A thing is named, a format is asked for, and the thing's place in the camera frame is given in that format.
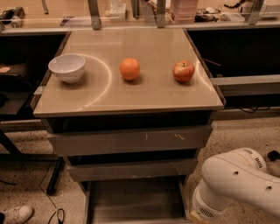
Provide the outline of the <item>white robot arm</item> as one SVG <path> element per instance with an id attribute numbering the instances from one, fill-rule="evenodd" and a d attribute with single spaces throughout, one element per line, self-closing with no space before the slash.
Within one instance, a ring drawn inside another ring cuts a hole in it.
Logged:
<path id="1" fill-rule="evenodd" d="M 209 157 L 201 167 L 202 179 L 192 195 L 190 219 L 210 224 L 235 201 L 280 217 L 280 178 L 267 173 L 259 152 L 240 148 Z"/>

